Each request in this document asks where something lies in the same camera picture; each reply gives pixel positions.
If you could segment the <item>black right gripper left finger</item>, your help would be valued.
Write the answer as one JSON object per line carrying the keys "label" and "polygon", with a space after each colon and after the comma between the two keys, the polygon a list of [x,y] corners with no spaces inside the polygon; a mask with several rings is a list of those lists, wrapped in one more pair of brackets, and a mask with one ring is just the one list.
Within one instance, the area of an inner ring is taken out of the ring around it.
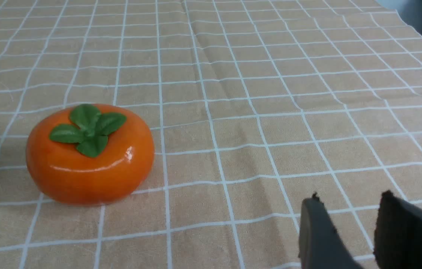
{"label": "black right gripper left finger", "polygon": [[362,268],[345,247],[316,192],[301,203],[298,246],[302,269]]}

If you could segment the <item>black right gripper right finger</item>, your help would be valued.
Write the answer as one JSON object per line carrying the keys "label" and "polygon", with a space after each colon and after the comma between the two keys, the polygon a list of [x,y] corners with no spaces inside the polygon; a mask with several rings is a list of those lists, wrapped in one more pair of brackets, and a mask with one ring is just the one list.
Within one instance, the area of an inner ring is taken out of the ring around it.
{"label": "black right gripper right finger", "polygon": [[373,254],[380,269],[422,269],[422,209],[384,191]]}

